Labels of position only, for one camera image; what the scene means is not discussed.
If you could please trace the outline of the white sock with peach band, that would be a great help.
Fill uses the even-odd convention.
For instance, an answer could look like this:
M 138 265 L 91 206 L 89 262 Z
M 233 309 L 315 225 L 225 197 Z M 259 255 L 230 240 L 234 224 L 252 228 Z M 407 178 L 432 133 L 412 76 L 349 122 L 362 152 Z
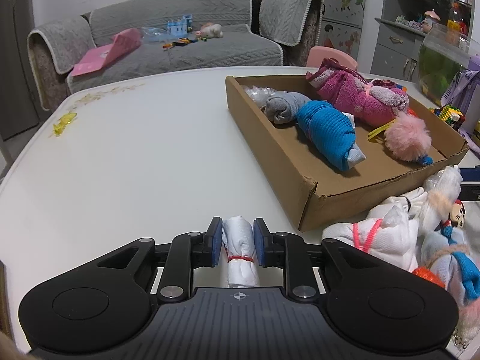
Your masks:
M 449 218 L 461 192 L 463 178 L 457 165 L 446 166 L 430 176 L 423 185 L 427 199 L 419 213 L 419 230 L 422 234 L 433 232 Z

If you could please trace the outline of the minnie mouse doll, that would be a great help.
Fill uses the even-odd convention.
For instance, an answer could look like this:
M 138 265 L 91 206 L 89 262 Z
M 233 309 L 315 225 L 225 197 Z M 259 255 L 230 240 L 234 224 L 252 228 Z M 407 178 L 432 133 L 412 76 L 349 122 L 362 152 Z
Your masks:
M 440 231 L 444 236 L 450 236 L 454 229 L 463 230 L 465 225 L 465 205 L 457 199 L 450 210 L 448 218 L 441 224 Z

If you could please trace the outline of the small white cloth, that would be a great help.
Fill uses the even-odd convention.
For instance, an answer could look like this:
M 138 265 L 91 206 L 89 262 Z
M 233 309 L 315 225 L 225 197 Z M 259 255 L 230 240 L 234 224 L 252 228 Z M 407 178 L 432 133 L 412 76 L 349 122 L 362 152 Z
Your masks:
M 222 241 L 227 256 L 227 283 L 230 288 L 260 285 L 256 246 L 251 224 L 241 215 L 223 221 Z

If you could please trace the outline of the light blue sock bundle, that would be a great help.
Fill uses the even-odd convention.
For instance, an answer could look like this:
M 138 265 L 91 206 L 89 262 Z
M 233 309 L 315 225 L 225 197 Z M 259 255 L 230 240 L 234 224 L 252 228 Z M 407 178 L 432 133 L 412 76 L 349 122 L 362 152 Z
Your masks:
M 421 265 L 439 277 L 458 306 L 479 299 L 479 267 L 459 228 L 430 232 L 421 246 Z

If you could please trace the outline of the pink fluffy pompom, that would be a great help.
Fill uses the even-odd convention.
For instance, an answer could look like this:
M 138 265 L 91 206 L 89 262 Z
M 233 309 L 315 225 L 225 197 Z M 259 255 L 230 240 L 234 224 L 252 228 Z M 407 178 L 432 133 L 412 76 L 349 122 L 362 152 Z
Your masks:
M 401 113 L 384 133 L 385 147 L 398 160 L 428 166 L 431 135 L 423 119 Z

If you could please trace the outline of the orange plastic bag bundle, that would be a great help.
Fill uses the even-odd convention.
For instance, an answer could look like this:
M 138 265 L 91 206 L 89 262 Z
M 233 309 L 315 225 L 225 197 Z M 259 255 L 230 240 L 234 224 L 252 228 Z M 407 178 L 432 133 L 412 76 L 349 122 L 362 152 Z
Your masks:
M 443 289 L 445 288 L 445 283 L 443 283 L 437 275 L 435 275 L 431 270 L 426 267 L 417 267 L 412 271 L 412 274 L 421 277 L 426 281 L 434 283 Z

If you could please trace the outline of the magenta dotted knit garment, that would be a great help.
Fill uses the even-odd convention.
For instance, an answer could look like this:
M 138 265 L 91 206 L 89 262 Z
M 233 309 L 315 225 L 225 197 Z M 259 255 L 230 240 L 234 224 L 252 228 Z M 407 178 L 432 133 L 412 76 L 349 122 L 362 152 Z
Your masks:
M 359 72 L 332 58 L 306 74 L 307 82 L 322 100 L 373 128 L 381 127 L 409 110 L 409 97 L 391 80 L 366 80 Z

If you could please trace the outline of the grey and white sock bundle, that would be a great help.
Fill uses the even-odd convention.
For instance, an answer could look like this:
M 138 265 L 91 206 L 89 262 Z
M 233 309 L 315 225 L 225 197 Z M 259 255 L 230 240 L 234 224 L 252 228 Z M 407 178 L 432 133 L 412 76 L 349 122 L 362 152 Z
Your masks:
M 276 92 L 264 105 L 264 114 L 275 125 L 288 124 L 311 99 L 298 92 Z

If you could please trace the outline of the clear plastic bag bundle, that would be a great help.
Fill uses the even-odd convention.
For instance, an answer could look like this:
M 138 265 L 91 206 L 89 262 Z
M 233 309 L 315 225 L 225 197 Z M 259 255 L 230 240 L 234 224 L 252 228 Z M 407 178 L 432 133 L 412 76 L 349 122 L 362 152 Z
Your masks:
M 281 91 L 276 91 L 270 87 L 258 87 L 255 85 L 251 87 L 244 85 L 242 88 L 261 110 L 265 108 L 266 102 L 270 97 L 281 93 Z

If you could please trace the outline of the pink fluffy pompom keychain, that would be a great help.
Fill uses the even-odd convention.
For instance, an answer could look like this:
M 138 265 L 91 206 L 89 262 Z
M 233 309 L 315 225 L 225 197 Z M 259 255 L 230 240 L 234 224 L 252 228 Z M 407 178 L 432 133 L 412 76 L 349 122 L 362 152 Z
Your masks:
M 479 334 L 479 279 L 464 284 L 458 276 L 454 276 L 448 284 L 448 291 L 459 309 L 454 342 L 456 346 L 465 348 Z

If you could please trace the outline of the colourful block toy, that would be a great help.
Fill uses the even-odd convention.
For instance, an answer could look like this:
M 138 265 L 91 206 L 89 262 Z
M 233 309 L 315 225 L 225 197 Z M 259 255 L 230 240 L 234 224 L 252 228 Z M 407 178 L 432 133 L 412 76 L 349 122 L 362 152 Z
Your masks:
M 430 108 L 430 111 L 439 119 L 457 130 L 465 121 L 463 113 L 450 105 L 445 105 L 440 108 Z

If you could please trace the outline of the brown cardboard tray box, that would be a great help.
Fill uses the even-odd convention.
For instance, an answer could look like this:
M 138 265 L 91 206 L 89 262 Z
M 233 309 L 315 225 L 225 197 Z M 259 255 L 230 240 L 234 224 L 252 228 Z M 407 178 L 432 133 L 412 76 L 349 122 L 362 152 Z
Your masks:
M 249 86 L 309 101 L 289 123 L 275 124 L 247 94 Z M 396 159 L 371 127 L 351 122 L 324 101 L 303 76 L 247 76 L 225 79 L 228 108 L 289 221 L 301 232 L 321 228 L 369 210 L 383 199 L 408 192 L 428 176 L 461 162 L 467 143 L 415 99 L 409 105 L 431 137 L 431 163 Z

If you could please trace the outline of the purple water bottle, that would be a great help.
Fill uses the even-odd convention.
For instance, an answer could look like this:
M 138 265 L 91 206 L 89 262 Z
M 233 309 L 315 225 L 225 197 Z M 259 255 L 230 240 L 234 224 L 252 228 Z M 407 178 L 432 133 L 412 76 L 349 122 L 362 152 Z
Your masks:
M 479 55 L 470 57 L 467 69 L 457 72 L 441 98 L 441 106 L 458 109 L 465 117 L 459 132 L 465 136 L 470 150 L 479 156 Z

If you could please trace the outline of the grey shelf cabinet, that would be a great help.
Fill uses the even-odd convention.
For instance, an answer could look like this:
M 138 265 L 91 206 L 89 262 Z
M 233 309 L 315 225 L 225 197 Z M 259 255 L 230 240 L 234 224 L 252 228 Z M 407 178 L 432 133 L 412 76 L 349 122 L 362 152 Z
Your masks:
M 473 33 L 475 0 L 383 0 L 370 72 L 418 80 L 418 55 L 433 24 L 446 25 L 456 7 L 467 36 Z

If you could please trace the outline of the grey covered sofa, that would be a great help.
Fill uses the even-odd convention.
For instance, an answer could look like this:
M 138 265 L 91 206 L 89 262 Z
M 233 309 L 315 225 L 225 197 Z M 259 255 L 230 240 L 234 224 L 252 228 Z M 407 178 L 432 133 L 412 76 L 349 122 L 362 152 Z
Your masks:
M 40 25 L 28 35 L 28 58 L 41 107 L 57 109 L 69 95 L 123 80 L 191 69 L 303 66 L 318 44 L 323 0 L 129 0 Z M 167 23 L 193 16 L 186 37 Z M 222 38 L 197 38 L 207 23 Z M 141 45 L 101 71 L 72 76 L 87 51 L 138 29 Z

